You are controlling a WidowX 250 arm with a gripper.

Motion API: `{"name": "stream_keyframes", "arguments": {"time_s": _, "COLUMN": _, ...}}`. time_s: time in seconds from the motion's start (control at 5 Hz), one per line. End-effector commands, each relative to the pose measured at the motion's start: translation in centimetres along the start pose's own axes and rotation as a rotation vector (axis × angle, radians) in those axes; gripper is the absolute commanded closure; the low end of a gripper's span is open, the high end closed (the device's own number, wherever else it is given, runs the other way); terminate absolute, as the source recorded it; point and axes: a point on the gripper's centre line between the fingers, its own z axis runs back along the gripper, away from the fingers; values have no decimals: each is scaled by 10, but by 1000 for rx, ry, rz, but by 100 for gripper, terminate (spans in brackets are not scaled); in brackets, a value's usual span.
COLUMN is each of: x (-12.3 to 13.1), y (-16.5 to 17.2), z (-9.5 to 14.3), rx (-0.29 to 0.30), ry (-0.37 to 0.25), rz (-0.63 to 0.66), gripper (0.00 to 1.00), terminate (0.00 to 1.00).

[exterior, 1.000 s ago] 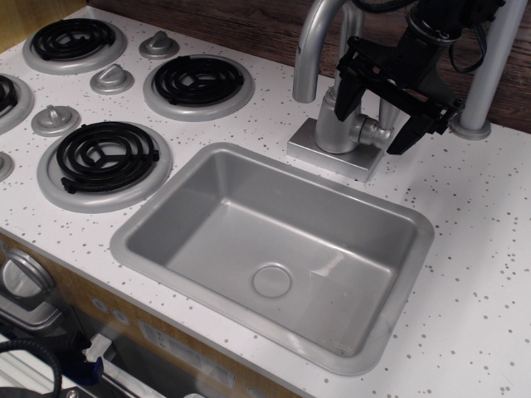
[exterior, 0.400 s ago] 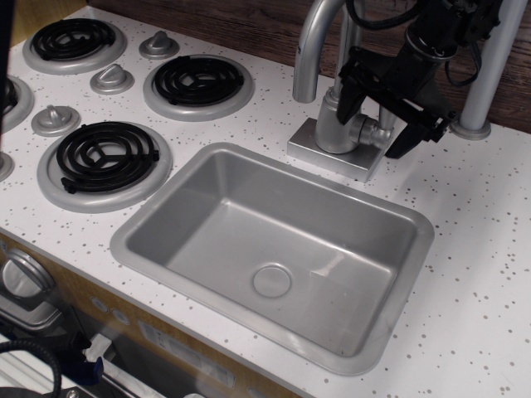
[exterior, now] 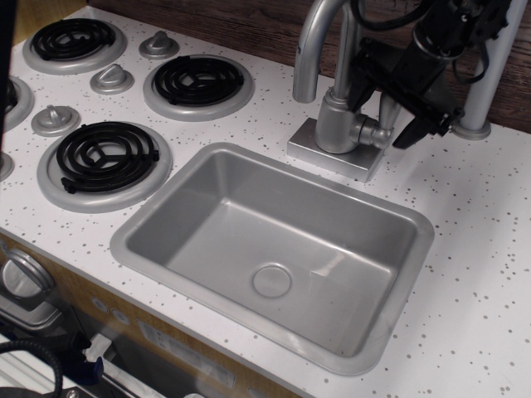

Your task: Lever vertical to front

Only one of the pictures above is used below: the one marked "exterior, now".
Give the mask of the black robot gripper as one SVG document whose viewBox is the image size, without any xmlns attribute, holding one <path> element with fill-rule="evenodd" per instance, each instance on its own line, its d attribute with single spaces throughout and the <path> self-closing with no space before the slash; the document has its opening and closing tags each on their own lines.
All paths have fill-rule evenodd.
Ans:
<svg viewBox="0 0 531 398">
<path fill-rule="evenodd" d="M 405 49 L 364 37 L 351 61 L 348 106 L 353 112 L 379 89 L 414 116 L 392 143 L 394 148 L 410 148 L 429 133 L 443 136 L 464 115 L 444 76 L 462 49 L 445 43 L 441 29 L 439 22 L 424 17 L 414 26 Z"/>
</svg>

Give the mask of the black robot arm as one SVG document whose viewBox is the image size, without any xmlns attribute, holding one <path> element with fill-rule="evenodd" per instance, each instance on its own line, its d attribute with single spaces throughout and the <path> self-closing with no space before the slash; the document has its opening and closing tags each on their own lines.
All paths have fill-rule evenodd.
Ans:
<svg viewBox="0 0 531 398">
<path fill-rule="evenodd" d="M 349 106 L 360 109 L 380 89 L 413 114 L 413 121 L 393 142 L 395 148 L 409 148 L 429 133 L 445 135 L 465 116 L 446 83 L 445 70 L 455 67 L 469 47 L 478 48 L 487 69 L 490 59 L 485 43 L 508 26 L 509 6 L 508 1 L 423 1 L 403 17 L 375 22 L 366 19 L 359 3 L 353 1 L 356 22 L 370 31 L 389 31 L 409 23 L 415 26 L 405 49 L 368 37 L 361 40 L 351 62 L 354 79 Z"/>
</svg>

